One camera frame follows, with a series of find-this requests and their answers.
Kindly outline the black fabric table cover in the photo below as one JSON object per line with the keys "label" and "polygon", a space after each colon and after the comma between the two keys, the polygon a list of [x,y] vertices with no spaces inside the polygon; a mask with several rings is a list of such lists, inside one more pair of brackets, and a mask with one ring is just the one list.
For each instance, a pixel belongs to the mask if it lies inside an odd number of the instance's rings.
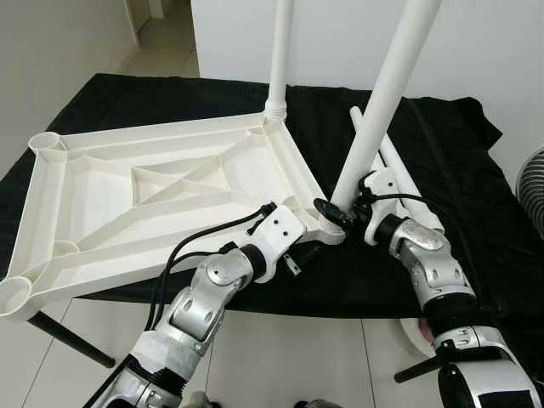
{"label": "black fabric table cover", "polygon": [[[267,92],[268,86],[259,82],[100,73],[71,97],[42,133],[89,133],[263,114]],[[285,99],[285,126],[323,196],[330,197],[354,136],[349,109],[366,106],[369,93],[291,86]],[[487,152],[487,144],[500,134],[479,102],[404,99],[388,135],[421,195],[450,231],[452,252],[469,269],[485,306],[501,316],[539,315],[543,242]],[[0,280],[7,275],[30,186],[34,136],[24,141],[22,156],[10,170],[0,173]],[[81,297],[146,303],[155,279]]]}

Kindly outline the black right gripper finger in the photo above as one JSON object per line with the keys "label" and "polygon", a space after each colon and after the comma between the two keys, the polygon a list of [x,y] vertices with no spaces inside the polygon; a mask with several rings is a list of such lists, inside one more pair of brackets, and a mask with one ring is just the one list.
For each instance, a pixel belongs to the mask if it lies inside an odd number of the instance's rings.
{"label": "black right gripper finger", "polygon": [[336,225],[341,230],[349,230],[351,226],[351,215],[339,210],[334,203],[322,198],[314,198],[312,201],[316,211],[321,214],[321,217]]}

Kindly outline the white pedestal fan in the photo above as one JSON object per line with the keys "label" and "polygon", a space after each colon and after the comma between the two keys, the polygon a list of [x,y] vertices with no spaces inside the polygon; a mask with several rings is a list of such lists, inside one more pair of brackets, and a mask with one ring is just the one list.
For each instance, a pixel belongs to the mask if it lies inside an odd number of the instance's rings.
{"label": "white pedestal fan", "polygon": [[537,149],[519,171],[516,195],[536,232],[544,236],[544,146]]}

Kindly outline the black metal table leg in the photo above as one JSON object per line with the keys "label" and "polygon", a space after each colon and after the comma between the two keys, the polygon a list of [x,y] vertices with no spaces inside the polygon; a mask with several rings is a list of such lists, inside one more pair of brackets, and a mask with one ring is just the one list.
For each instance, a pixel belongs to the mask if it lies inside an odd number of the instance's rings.
{"label": "black metal table leg", "polygon": [[442,368],[443,364],[443,359],[438,356],[424,359],[423,361],[419,362],[419,364],[408,366],[408,368],[397,371],[394,374],[394,381],[396,381],[396,383],[408,382],[412,380],[412,378],[424,376],[424,374],[428,374]]}
{"label": "black metal table leg", "polygon": [[55,341],[59,341],[69,346],[70,349],[77,351],[82,356],[86,356],[96,364],[103,366],[104,368],[113,368],[116,365],[116,359],[110,357],[105,351],[97,349],[92,343],[86,341],[86,339],[79,337],[73,331],[62,326],[57,320],[52,319],[46,312],[36,312],[27,320],[36,329],[43,331],[50,335]]}

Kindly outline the white plastic table top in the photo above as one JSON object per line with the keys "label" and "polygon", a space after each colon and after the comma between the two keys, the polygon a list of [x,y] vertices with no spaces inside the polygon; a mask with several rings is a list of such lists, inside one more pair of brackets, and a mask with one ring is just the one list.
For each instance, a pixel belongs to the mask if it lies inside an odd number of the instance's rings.
{"label": "white plastic table top", "polygon": [[0,318],[30,319],[47,304],[159,275],[183,242],[218,250],[247,229],[197,232],[263,205],[286,207],[302,241],[338,244],[322,197],[283,122],[262,113],[89,133],[39,133],[7,275]]}

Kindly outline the grey robot left leg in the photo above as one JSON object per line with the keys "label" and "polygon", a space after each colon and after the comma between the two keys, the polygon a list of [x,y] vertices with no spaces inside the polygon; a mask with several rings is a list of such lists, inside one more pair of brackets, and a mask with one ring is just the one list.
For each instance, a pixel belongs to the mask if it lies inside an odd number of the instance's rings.
{"label": "grey robot left leg", "polygon": [[195,391],[186,396],[180,408],[217,408],[218,406],[202,391]]}

